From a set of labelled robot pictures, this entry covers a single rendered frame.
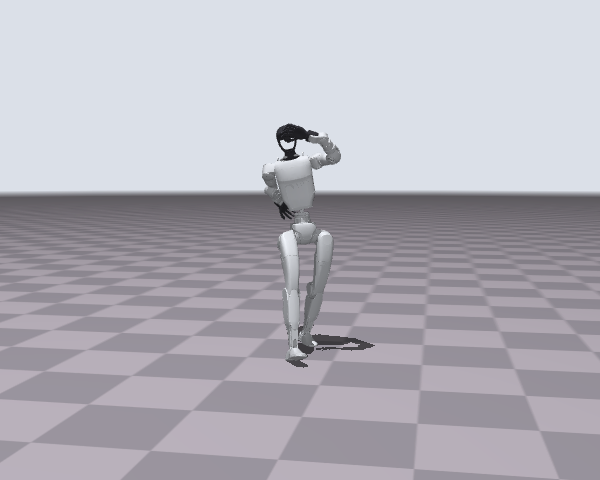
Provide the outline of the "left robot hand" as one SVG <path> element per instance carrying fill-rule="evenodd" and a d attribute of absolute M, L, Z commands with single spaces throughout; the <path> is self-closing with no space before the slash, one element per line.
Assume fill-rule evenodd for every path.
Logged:
<path fill-rule="evenodd" d="M 283 133 L 285 133 L 285 134 L 283 134 Z M 292 133 L 292 134 L 290 134 L 290 133 Z M 295 141 L 295 140 L 298 140 L 298 139 L 299 140 L 305 139 L 307 142 L 310 142 L 308 140 L 309 135 L 313 135 L 313 136 L 318 136 L 319 135 L 317 132 L 314 132 L 314 131 L 311 131 L 311 130 L 308 130 L 308 132 L 307 132 L 304 128 L 302 128 L 300 126 L 293 125 L 293 124 L 286 124 L 285 127 L 283 128 L 281 134 L 283 134 L 281 136 L 281 138 L 283 138 L 285 136 L 291 136 L 291 137 L 293 137 L 293 139 L 288 140 L 287 143 Z"/>

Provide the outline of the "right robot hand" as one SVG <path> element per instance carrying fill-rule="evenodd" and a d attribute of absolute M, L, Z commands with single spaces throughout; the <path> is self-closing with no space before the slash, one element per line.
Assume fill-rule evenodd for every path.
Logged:
<path fill-rule="evenodd" d="M 274 202 L 274 203 L 275 203 L 275 202 Z M 293 217 L 294 217 L 294 215 L 293 215 L 292 213 L 290 213 L 290 212 L 287 210 L 287 209 L 288 209 L 288 207 L 287 207 L 287 205 L 286 205 L 284 202 L 282 203 L 282 205 L 281 205 L 281 206 L 280 206 L 279 204 L 277 204 L 277 203 L 275 203 L 275 204 L 276 204 L 276 206 L 277 206 L 277 207 L 279 207 L 279 210 L 280 210 L 280 215 L 281 215 L 281 217 L 282 217 L 283 219 L 285 219 L 285 217 L 283 216 L 283 213 L 284 213 L 284 215 L 285 215 L 286 217 L 288 217 L 289 219 L 292 219 L 292 218 L 291 218 L 291 217 L 289 217 L 289 216 L 287 215 L 287 213 L 288 213 L 288 214 L 290 214 L 291 216 L 293 216 Z M 282 212 L 283 212 L 283 213 L 282 213 Z M 286 213 L 286 212 L 287 212 L 287 213 Z M 293 212 L 293 213 L 296 213 L 295 211 L 292 211 L 292 212 Z"/>

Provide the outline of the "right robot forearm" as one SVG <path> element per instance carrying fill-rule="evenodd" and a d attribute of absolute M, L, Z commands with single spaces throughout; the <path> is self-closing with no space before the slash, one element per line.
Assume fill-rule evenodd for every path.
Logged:
<path fill-rule="evenodd" d="M 265 187 L 265 188 L 266 188 L 266 187 Z M 265 190 L 265 189 L 264 189 L 264 190 Z M 273 202 L 275 202 L 275 203 L 279 204 L 280 206 L 281 206 L 281 205 L 282 205 L 282 203 L 283 203 L 283 200 L 282 200 L 282 197 L 281 197 L 281 195 L 280 195 L 280 192 L 279 192 L 279 193 L 278 193 L 278 194 L 277 194 L 275 197 L 271 197 L 271 196 L 270 196 L 270 198 L 272 199 L 272 201 L 273 201 Z"/>

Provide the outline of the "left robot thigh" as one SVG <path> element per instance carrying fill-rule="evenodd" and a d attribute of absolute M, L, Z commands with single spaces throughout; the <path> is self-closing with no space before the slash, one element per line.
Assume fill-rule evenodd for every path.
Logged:
<path fill-rule="evenodd" d="M 314 254 L 313 281 L 306 286 L 307 295 L 315 298 L 317 293 L 323 293 L 333 256 L 333 237 L 325 230 L 316 229 L 316 253 Z"/>

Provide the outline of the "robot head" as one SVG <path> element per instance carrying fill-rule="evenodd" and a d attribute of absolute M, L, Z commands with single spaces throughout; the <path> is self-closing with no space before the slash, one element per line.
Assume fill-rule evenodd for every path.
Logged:
<path fill-rule="evenodd" d="M 282 147 L 282 145 L 281 145 L 280 141 L 281 141 L 281 140 L 284 140 L 285 142 L 287 142 L 288 140 L 290 140 L 290 139 L 291 139 L 291 138 L 293 138 L 293 137 L 291 137 L 291 136 L 285 136 L 285 137 L 281 138 L 281 136 L 282 136 L 283 134 L 285 134 L 285 133 L 281 134 L 281 132 L 282 132 L 282 130 L 283 130 L 283 128 L 284 128 L 284 127 L 285 127 L 285 125 L 284 125 L 284 126 L 281 126 L 281 127 L 280 127 L 280 128 L 277 130 L 277 133 L 276 133 L 276 138 L 277 138 L 277 141 L 278 141 L 278 144 L 279 144 L 280 148 L 281 148 L 281 149 L 282 149 L 282 150 L 285 152 L 285 156 L 287 156 L 287 158 L 285 158 L 285 159 L 283 159 L 283 160 L 293 160 L 293 159 L 296 159 L 296 158 L 298 158 L 298 157 L 299 157 L 299 156 L 293 156 L 294 154 L 296 154 L 296 153 L 295 153 L 295 147 L 296 147 L 296 142 L 297 142 L 297 140 L 295 140 L 295 141 L 294 141 L 294 147 L 293 147 L 292 149 L 287 149 L 287 150 L 285 150 L 285 149 Z M 288 130 L 288 129 L 287 129 L 287 130 Z M 290 134 L 292 134 L 292 133 L 290 133 Z"/>

